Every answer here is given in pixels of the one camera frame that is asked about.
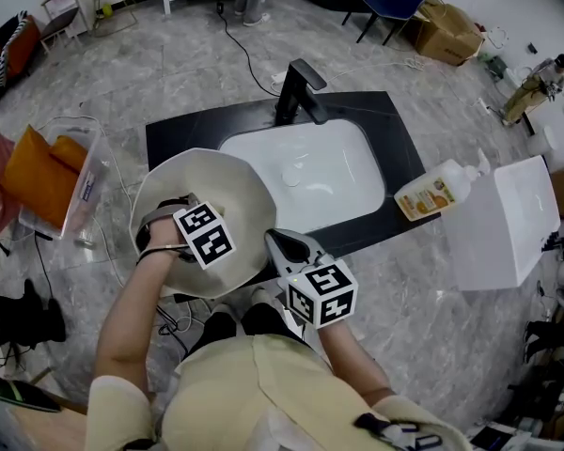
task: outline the white bowl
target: white bowl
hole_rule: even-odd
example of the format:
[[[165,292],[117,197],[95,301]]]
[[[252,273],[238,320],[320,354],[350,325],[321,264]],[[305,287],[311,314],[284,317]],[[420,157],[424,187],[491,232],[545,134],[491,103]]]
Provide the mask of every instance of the white bowl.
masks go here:
[[[216,150],[191,148],[155,167],[133,205],[130,237],[142,218],[164,200],[194,193],[223,210],[236,252],[203,271],[179,259],[165,280],[162,297],[174,293],[214,299],[255,277],[267,263],[263,235],[275,227],[276,208],[269,191],[249,163]]]

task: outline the beige shirt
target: beige shirt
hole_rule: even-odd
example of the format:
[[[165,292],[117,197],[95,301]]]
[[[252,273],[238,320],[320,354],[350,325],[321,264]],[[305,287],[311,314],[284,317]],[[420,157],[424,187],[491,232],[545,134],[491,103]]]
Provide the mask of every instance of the beige shirt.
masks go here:
[[[543,60],[535,69],[533,74],[537,74],[547,85],[555,84],[560,89],[564,89],[564,72],[556,71],[556,62],[551,58]]]
[[[282,336],[212,343],[178,372],[180,385],[165,412],[161,437],[161,446],[170,451],[395,449],[353,425],[365,412],[417,423],[419,436],[439,436],[444,451],[472,449],[457,429],[404,397],[387,397],[371,409],[315,352]],[[146,396],[121,378],[95,380],[86,450],[116,451],[141,439],[155,440]]]

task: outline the white plastic basin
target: white plastic basin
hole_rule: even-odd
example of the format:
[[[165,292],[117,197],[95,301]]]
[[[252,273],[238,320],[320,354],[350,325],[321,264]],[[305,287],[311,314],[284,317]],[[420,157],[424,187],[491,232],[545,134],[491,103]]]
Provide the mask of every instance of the white plastic basin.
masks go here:
[[[176,259],[161,295],[176,292],[215,299],[255,277],[267,263],[263,235],[275,225],[275,204],[251,166],[205,148],[191,148],[161,163],[144,178],[133,204],[130,237],[160,202],[194,193],[223,212],[237,251],[206,271]]]
[[[274,199],[277,227],[309,232],[370,214],[384,202],[368,140],[348,120],[242,133],[220,151],[255,169]]]

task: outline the floor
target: floor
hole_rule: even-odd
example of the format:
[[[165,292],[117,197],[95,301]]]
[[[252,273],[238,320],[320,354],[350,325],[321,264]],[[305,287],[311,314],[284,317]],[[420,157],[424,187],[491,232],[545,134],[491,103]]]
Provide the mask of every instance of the floor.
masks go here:
[[[268,98],[251,79],[242,51],[225,35],[214,7],[215,0],[177,2],[165,18],[161,1],[155,0],[136,11],[138,25],[111,37],[83,39],[81,51],[69,47],[56,52],[0,102],[0,130],[17,139],[27,124],[40,128],[51,117],[96,117],[133,196],[148,172],[147,123]],[[344,15],[306,0],[268,0],[267,7],[272,20],[249,29],[233,16],[228,0],[226,5],[230,32],[246,46],[264,85],[298,57],[327,80],[369,66],[339,76],[324,91],[387,91],[427,168],[449,158],[475,163],[478,148],[493,165],[526,156],[524,128],[505,129],[480,105],[472,105],[478,97],[495,108],[501,104],[476,61],[455,68],[418,57],[424,64],[419,70],[388,65],[413,64],[415,54],[402,39],[390,42],[399,50],[383,47],[389,27],[382,23],[357,45],[365,15],[353,15],[341,26]],[[117,274],[125,279],[134,264],[129,205],[117,172],[110,175],[96,218]],[[39,242],[69,339],[28,352],[21,373],[32,376],[50,365],[52,385],[79,402],[86,401],[98,333],[119,289],[96,225],[92,236],[97,243],[93,249]],[[21,296],[23,280],[30,277],[40,294],[49,297],[33,239],[13,243],[12,250],[9,258],[0,252],[0,295]],[[444,228],[435,221],[346,260],[360,283],[350,324],[398,393],[462,429],[502,409],[509,398],[506,386],[525,371],[524,325],[552,303],[542,303],[535,289],[541,280],[550,295],[554,292],[554,256],[544,256],[520,288],[462,293],[454,283]],[[187,315],[185,306],[165,306],[177,318]],[[192,307],[198,319],[207,317],[200,303]],[[187,323],[181,320],[180,327]],[[191,346],[200,332],[200,324],[193,322],[181,337]],[[162,391],[180,351],[157,328],[152,342],[150,383]]]

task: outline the white box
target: white box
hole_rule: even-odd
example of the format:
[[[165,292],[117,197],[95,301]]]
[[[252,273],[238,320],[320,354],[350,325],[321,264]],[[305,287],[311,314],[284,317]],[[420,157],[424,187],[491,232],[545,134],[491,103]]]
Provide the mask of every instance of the white box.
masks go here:
[[[355,312],[357,281],[339,259],[286,278],[287,308],[316,329]]]
[[[441,212],[460,290],[517,288],[560,218],[540,156],[495,169]]]

